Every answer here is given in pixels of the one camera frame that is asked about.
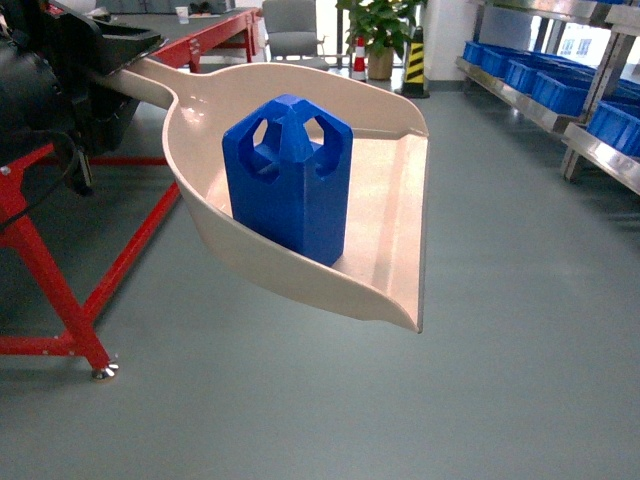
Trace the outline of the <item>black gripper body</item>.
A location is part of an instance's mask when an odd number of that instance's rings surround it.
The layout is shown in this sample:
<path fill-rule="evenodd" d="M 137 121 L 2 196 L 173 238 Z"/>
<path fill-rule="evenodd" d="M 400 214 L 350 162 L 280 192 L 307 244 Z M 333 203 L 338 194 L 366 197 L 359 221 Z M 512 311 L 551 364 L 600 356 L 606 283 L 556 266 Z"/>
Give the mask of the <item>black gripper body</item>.
<path fill-rule="evenodd" d="M 161 34 L 140 26 L 93 19 L 60 1 L 29 3 L 29 47 L 45 72 L 44 96 L 29 119 L 33 140 L 53 143 L 63 182 L 91 193 L 89 159 L 122 141 L 138 102 L 97 83 L 154 52 Z"/>

